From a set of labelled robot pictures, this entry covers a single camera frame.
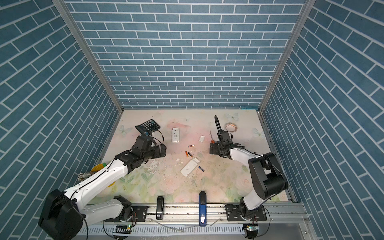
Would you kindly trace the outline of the orange handled screwdriver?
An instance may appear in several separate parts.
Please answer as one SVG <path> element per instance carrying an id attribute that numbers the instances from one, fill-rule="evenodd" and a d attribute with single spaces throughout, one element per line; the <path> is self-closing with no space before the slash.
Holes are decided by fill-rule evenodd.
<path id="1" fill-rule="evenodd" d="M 209 132 L 210 132 L 210 137 L 211 137 L 211 143 L 213 143 L 213 144 L 216 143 L 214 138 L 213 138 L 212 131 L 209 130 Z"/>

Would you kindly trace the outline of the white air conditioner remote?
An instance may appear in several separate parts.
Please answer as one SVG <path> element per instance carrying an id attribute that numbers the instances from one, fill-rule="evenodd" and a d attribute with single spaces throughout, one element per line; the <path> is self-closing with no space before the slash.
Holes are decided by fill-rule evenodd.
<path id="1" fill-rule="evenodd" d="M 180 142 L 180 129 L 179 128 L 173 128 L 172 129 L 172 143 L 179 143 Z"/>

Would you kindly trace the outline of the small white remote control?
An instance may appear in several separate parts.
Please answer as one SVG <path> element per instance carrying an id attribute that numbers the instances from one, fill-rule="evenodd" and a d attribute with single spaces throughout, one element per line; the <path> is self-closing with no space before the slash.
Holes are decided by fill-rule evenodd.
<path id="1" fill-rule="evenodd" d="M 194 169 L 200 164 L 200 160 L 196 157 L 192 158 L 180 171 L 180 173 L 185 176 L 185 177 L 188 177 L 193 171 Z"/>

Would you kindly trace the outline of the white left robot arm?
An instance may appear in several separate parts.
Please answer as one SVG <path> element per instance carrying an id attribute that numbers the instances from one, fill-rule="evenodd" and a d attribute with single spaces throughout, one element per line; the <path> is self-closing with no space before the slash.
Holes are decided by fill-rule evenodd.
<path id="1" fill-rule="evenodd" d="M 167 147 L 156 142 L 152 136 L 139 135 L 129 150 L 116 155 L 86 180 L 64 191 L 53 190 L 45 199 L 39 227 L 54 240 L 71 240 L 80 230 L 105 220 L 134 222 L 132 203 L 122 196 L 95 205 L 90 201 L 148 160 L 164 158 Z"/>

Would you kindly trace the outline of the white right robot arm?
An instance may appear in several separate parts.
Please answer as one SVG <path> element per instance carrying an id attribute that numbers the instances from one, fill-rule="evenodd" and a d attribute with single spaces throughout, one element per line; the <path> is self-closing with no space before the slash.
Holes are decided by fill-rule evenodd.
<path id="1" fill-rule="evenodd" d="M 222 129 L 218 116 L 215 116 L 215 124 L 218 141 L 210 144 L 210 154 L 249 165 L 253 190 L 241 198 L 239 203 L 243 217 L 248 217 L 268 199 L 288 189 L 287 177 L 273 153 L 253 153 L 233 142 L 233 135 Z"/>

